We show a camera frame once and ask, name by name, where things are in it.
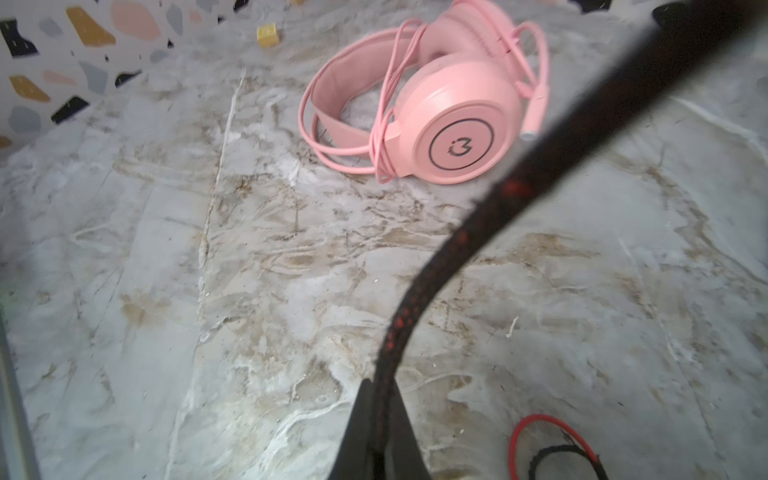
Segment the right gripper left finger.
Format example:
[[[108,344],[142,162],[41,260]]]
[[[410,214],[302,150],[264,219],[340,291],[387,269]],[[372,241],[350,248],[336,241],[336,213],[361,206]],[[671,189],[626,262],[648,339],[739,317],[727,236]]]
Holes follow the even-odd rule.
[[[357,392],[328,480],[371,480],[373,453],[369,445],[372,423],[373,383],[364,379]]]

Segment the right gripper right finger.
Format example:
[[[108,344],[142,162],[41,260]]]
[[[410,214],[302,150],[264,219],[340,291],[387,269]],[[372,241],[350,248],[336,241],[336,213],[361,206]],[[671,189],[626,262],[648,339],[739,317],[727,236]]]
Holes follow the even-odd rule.
[[[386,480],[431,480],[397,384],[392,390],[384,459]]]

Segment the pink headphones with cable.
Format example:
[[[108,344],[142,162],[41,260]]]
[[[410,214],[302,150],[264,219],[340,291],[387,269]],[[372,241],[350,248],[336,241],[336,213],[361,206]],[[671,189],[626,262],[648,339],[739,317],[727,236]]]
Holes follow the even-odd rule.
[[[329,168],[348,157],[386,183],[442,185],[493,168],[540,132],[550,98],[545,32],[491,1],[456,1],[434,22],[409,19],[333,56],[312,78],[298,128]]]

